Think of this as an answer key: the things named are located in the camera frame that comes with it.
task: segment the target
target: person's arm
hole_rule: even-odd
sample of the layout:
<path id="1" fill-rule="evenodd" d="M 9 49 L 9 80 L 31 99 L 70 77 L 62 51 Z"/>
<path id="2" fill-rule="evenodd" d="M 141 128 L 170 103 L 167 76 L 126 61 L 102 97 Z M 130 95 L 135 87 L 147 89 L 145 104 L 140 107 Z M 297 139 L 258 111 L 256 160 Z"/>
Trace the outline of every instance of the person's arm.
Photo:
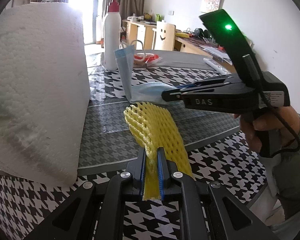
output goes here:
<path id="1" fill-rule="evenodd" d="M 300 138 L 300 115 L 291 106 L 279 108 L 278 111 Z M 283 148 L 290 149 L 297 146 L 297 142 L 290 132 L 272 113 L 259 117 L 253 124 L 249 124 L 241 118 L 240 125 L 252 151 L 259 152 L 262 146 L 259 138 L 255 135 L 256 130 L 279 129 Z M 297 153 L 282 153 L 281 157 L 282 161 L 274 167 L 273 175 L 279 189 L 279 200 L 285 217 L 288 219 L 300 211 L 300 150 Z"/>

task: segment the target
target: white wall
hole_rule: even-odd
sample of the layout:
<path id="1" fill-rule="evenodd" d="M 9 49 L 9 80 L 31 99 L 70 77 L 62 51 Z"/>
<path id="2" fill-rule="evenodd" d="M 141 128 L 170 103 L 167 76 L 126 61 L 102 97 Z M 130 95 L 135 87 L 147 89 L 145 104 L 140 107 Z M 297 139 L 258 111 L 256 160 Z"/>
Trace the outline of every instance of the white wall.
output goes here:
<path id="1" fill-rule="evenodd" d="M 145 0 L 144 11 L 165 15 L 177 29 L 200 28 L 201 0 Z M 300 113 L 300 11 L 292 0 L 224 0 L 225 9 L 253 41 L 260 67 L 282 80 Z"/>

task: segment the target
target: glass door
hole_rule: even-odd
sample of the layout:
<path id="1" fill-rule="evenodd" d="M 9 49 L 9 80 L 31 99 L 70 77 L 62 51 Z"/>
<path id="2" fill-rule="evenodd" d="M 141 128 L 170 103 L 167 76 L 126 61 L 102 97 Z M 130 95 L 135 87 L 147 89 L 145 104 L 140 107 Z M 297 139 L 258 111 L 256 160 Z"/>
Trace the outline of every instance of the glass door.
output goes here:
<path id="1" fill-rule="evenodd" d="M 82 11 L 84 44 L 96 44 L 102 36 L 103 0 L 69 0 L 69 4 Z"/>

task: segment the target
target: white label sticker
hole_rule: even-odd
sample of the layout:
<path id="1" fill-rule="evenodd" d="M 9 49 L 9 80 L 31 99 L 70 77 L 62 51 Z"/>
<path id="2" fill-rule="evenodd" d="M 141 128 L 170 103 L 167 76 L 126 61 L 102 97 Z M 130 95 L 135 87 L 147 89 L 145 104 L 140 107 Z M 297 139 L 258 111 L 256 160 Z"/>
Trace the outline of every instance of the white label sticker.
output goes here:
<path id="1" fill-rule="evenodd" d="M 271 106 L 282 107 L 284 105 L 284 92 L 283 91 L 263 91 L 266 99 L 269 101 Z M 266 104 L 259 95 L 259 108 L 266 107 Z"/>

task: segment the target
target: chair back with smiley face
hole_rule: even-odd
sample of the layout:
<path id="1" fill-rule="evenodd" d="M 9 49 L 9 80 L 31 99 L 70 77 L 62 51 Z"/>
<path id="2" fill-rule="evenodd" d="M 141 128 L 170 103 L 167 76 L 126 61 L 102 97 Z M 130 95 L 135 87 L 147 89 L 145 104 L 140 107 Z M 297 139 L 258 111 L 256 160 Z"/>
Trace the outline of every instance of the chair back with smiley face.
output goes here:
<path id="1" fill-rule="evenodd" d="M 176 26 L 170 23 L 157 22 L 157 34 L 155 39 L 155 50 L 174 49 Z"/>

